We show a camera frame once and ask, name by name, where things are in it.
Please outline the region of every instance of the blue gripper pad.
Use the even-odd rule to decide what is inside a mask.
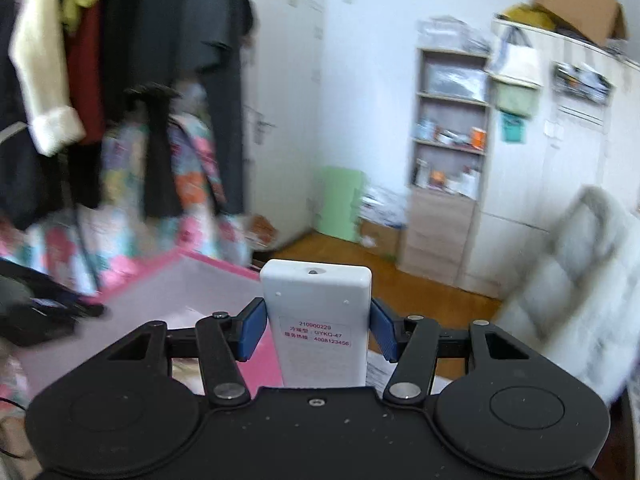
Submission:
[[[236,316],[236,319],[242,322],[236,360],[245,362],[254,354],[267,327],[267,305],[264,299],[255,298]]]
[[[377,300],[371,300],[371,311],[369,313],[369,329],[376,338],[376,342],[382,350],[382,355],[387,361],[398,362],[400,349],[395,336],[394,321],[396,316],[391,312],[386,312]]]

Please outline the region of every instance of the pink storage box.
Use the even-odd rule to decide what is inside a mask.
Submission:
[[[258,296],[262,286],[255,272],[183,250],[164,254],[98,298],[109,309],[103,318],[83,319],[74,336],[17,352],[30,398],[147,321],[164,320],[169,328],[194,326],[212,312],[234,316]],[[252,396],[260,386],[282,386],[268,325],[252,358],[238,365]]]

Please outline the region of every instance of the green bag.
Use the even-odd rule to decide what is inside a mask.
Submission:
[[[502,81],[496,81],[495,88],[495,107],[498,110],[525,118],[535,115],[540,89],[511,85]]]

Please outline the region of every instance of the screw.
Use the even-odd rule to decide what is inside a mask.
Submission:
[[[213,388],[213,393],[220,399],[237,399],[244,394],[246,388],[238,383],[222,383]]]
[[[389,393],[397,399],[413,399],[422,393],[420,386],[413,383],[396,383],[389,388]]]

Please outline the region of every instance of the shelf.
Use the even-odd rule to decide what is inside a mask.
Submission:
[[[421,140],[415,139],[414,142],[422,144],[423,146],[433,146],[434,148],[444,148],[445,150],[454,150],[455,152],[473,153],[475,155],[485,156],[486,153],[482,150],[477,150],[473,146],[461,146],[459,144],[443,144],[437,140]]]
[[[463,97],[455,97],[451,95],[427,94],[426,92],[418,92],[418,95],[424,99],[432,99],[434,101],[448,101],[453,103],[462,103],[465,105],[475,105],[487,108],[489,103],[486,101],[476,101],[475,99],[465,99]]]
[[[478,59],[489,59],[489,54],[477,54],[475,52],[465,52],[464,50],[451,50],[446,48],[427,48],[419,47],[419,49],[427,54],[447,54],[449,56],[476,57]]]

